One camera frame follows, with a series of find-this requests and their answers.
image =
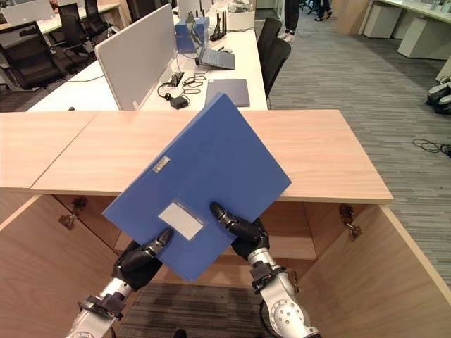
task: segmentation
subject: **power adapter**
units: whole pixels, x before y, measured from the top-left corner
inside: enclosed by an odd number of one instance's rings
[[[183,96],[177,96],[172,97],[169,100],[169,103],[171,104],[171,107],[174,107],[175,109],[184,108],[188,105],[188,100]]]

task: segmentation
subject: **gray laptop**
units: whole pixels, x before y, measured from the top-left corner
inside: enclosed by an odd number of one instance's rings
[[[225,93],[237,107],[249,107],[246,79],[211,79],[206,88],[205,104],[218,93]]]
[[[201,65],[212,65],[213,67],[235,69],[235,55],[225,51],[215,51],[202,47],[200,43],[200,36],[197,34],[196,20],[192,13],[186,19],[186,26],[191,37],[194,47],[196,49],[197,57]]]

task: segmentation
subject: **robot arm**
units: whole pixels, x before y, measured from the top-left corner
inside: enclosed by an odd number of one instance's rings
[[[268,307],[274,331],[283,338],[321,338],[318,330],[310,326],[307,312],[297,303],[287,270],[271,257],[268,234],[260,220],[250,223],[218,203],[212,203],[210,209],[219,223],[237,236],[232,247],[249,262],[252,286]]]
[[[157,238],[140,246],[131,242],[116,261],[112,280],[98,296],[89,296],[79,303],[80,313],[66,338],[102,338],[122,318],[125,301],[141,289],[161,267],[156,255],[171,240],[173,230],[166,228]]]

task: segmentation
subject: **desk divider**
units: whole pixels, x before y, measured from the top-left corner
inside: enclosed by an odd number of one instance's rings
[[[171,5],[167,4],[95,47],[121,110],[137,110],[175,56]]]

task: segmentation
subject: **blue binder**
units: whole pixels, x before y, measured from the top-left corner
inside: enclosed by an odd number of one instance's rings
[[[159,259],[195,280],[235,239],[214,219],[210,203],[254,220],[290,184],[232,101],[219,94],[104,215],[140,244],[170,225],[174,236]]]

